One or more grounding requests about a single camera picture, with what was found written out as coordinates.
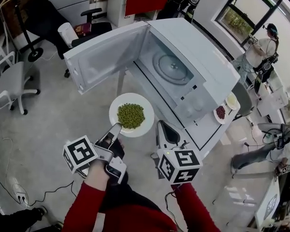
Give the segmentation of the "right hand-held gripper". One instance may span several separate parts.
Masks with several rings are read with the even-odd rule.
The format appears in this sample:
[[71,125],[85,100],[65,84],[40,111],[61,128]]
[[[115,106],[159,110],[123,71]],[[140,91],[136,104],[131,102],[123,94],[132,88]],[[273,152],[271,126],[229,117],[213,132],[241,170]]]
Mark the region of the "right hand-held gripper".
[[158,170],[158,178],[170,184],[192,182],[203,163],[199,151],[189,145],[181,132],[164,132],[164,120],[156,126],[157,152],[153,160]]

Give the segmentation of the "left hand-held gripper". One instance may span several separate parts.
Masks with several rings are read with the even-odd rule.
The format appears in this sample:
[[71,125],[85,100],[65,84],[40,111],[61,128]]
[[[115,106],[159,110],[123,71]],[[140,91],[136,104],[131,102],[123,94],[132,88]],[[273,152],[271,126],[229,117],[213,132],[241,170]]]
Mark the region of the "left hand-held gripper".
[[95,143],[92,143],[85,135],[63,148],[63,157],[72,172],[87,177],[90,164],[99,160],[104,164],[106,173],[110,176],[112,184],[121,184],[127,166],[123,162],[124,152],[118,140],[122,125],[115,123],[111,129]]

